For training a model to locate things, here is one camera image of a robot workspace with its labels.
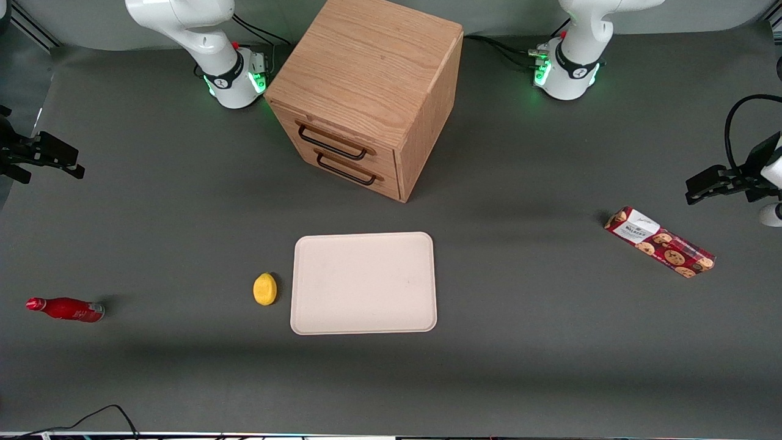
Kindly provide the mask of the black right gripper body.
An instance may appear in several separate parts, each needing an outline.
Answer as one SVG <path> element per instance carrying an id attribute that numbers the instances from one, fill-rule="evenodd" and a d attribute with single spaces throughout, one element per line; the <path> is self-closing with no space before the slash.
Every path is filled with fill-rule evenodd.
<path id="1" fill-rule="evenodd" d="M 29 184 L 31 173 L 20 164 L 36 164 L 38 152 L 33 139 L 20 136 L 7 120 L 11 109 L 1 106 L 1 175 L 21 184 Z"/>

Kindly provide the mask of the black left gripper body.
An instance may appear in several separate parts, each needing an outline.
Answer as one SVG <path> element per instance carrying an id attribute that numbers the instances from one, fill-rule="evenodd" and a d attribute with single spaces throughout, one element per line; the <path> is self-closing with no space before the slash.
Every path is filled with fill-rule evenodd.
<path id="1" fill-rule="evenodd" d="M 745 164 L 739 167 L 740 183 L 748 202 L 757 202 L 772 195 L 772 184 L 761 175 L 761 170 L 768 164 L 771 158 L 768 152 L 751 152 L 748 154 Z"/>

